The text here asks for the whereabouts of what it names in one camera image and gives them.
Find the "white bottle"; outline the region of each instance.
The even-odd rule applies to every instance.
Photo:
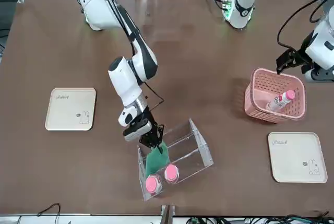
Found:
[[[150,194],[158,194],[162,190],[161,178],[157,174],[151,174],[145,182],[146,190]]]
[[[175,184],[178,181],[178,168],[173,164],[169,164],[165,169],[165,180],[170,184]]]
[[[281,95],[276,96],[272,101],[270,101],[266,108],[269,111],[278,112],[289,104],[295,97],[295,92],[293,90],[288,90]]]

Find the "brown table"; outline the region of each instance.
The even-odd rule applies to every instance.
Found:
[[[120,0],[154,50],[159,70],[150,84],[165,98],[154,111],[167,128],[191,117],[214,165],[181,183],[173,195],[142,201],[136,143],[117,119],[123,106],[109,81],[109,64],[129,57],[121,30],[94,32],[76,0],[26,0],[18,5],[0,67],[0,212],[37,213],[60,202],[63,213],[312,216],[334,214],[332,84],[306,84],[303,121],[265,124],[243,112],[243,92],[254,69],[275,69],[285,50],[281,24],[310,0],[257,0],[243,31],[222,22],[211,0]],[[313,29],[311,8],[282,34],[295,47]],[[287,73],[301,77],[299,68]],[[88,132],[48,132],[44,122],[55,87],[94,87],[94,126]],[[154,96],[150,103],[155,103]],[[277,183],[267,135],[315,132],[328,172],[326,184]]]

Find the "green sponge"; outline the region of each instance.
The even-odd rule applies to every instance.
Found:
[[[168,149],[165,142],[162,142],[159,147],[162,148],[162,154],[159,149],[153,148],[146,158],[145,174],[148,177],[150,174],[156,173],[159,169],[170,163]]]

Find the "pink basket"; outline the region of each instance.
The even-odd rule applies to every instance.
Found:
[[[295,91],[295,98],[281,112],[266,109],[268,102],[289,89]],[[300,120],[306,112],[305,87],[295,76],[277,75],[273,71],[259,68],[253,72],[251,82],[246,89],[245,112],[251,117],[274,123]]]

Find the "clear acrylic box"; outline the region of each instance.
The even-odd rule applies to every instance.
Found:
[[[168,147],[171,164],[178,167],[179,178],[175,184],[167,183],[164,179],[165,167],[161,168],[157,174],[162,178],[162,190],[158,194],[150,194],[145,187],[146,156],[149,154],[150,149],[145,146],[138,146],[139,180],[145,201],[156,197],[171,187],[177,186],[180,182],[213,164],[209,147],[192,119],[189,119],[185,124],[166,131],[163,134],[163,141]]]

